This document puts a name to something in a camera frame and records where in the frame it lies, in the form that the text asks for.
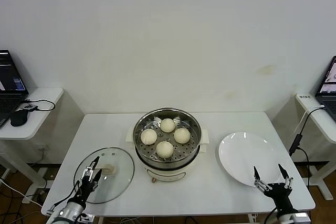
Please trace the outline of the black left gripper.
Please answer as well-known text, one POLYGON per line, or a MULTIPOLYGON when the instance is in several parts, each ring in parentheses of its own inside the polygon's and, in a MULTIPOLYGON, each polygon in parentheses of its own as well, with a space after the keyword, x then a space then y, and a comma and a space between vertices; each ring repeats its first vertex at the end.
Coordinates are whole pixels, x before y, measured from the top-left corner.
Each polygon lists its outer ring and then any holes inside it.
POLYGON ((76 199, 80 202, 86 202, 90 194, 98 186, 101 177, 101 169, 95 169, 100 157, 97 156, 82 173, 81 185, 76 192, 76 199))

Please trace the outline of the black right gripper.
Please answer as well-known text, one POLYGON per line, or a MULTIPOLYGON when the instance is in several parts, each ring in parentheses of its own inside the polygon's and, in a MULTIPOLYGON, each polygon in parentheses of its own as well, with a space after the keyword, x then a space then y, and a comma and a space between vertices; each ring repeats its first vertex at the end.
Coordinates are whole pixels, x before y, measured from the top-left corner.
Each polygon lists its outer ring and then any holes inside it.
POLYGON ((298 210, 294 209, 292 203, 289 199, 289 195, 292 192, 292 180, 293 178, 289 176, 288 172, 278 164, 280 173, 284 178, 284 182, 280 183, 265 183, 258 173, 257 168, 254 166, 254 185, 260 191, 264 191, 264 195, 271 198, 276 206, 279 214, 293 214, 297 213, 298 210))

